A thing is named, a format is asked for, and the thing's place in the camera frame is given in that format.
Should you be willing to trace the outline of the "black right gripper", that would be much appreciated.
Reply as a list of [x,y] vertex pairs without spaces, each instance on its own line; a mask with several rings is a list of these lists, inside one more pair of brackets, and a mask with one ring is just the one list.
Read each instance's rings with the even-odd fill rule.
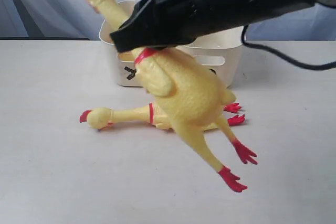
[[161,50],[313,5],[313,0],[140,0],[110,38],[118,52]]

